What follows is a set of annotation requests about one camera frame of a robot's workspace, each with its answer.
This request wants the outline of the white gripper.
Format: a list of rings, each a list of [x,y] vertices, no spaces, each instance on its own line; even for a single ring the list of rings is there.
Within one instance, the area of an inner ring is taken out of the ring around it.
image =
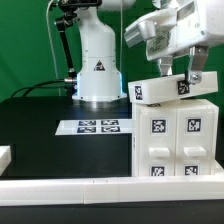
[[[170,30],[157,29],[147,41],[148,61],[157,60],[161,76],[172,75],[173,57],[189,53],[185,71],[188,84],[202,80],[209,48],[224,44],[224,0],[188,0],[177,12],[177,22]]]

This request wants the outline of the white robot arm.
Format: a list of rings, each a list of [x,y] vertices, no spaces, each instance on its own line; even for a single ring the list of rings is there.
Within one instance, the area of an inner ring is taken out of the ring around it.
[[[122,75],[116,68],[115,33],[102,23],[99,11],[123,11],[136,0],[99,0],[77,10],[82,43],[82,68],[76,100],[113,102],[124,98]],[[208,50],[224,44],[224,0],[152,0],[156,10],[147,13],[124,33],[128,46],[146,44],[146,58],[157,61],[160,74],[172,74],[172,60],[188,55],[184,80],[202,81]]]

